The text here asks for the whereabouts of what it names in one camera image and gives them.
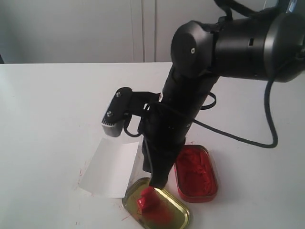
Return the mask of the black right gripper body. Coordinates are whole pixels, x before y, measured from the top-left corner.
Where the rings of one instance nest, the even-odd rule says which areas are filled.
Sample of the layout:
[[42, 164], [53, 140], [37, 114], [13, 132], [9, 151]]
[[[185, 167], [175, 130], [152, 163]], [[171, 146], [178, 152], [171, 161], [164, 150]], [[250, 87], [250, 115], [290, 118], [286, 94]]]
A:
[[172, 167], [191, 125], [191, 97], [165, 95], [159, 101], [154, 95], [148, 101], [148, 111], [141, 120], [144, 153], [150, 156], [151, 167]]

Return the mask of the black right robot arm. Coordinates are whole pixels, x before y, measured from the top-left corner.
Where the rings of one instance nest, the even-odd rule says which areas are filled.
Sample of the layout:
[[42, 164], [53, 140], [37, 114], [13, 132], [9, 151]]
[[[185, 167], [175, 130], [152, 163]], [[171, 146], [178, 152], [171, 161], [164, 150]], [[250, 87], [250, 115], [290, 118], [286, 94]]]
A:
[[219, 77], [267, 81], [264, 110], [272, 142], [263, 144], [233, 135], [261, 148], [275, 148], [278, 136], [270, 111], [274, 82], [288, 82], [305, 69], [305, 20], [277, 7], [253, 11], [233, 0], [218, 0], [225, 12], [215, 24], [190, 21], [171, 42], [172, 66], [158, 98], [141, 119], [143, 169], [149, 185], [162, 189], [186, 134]]

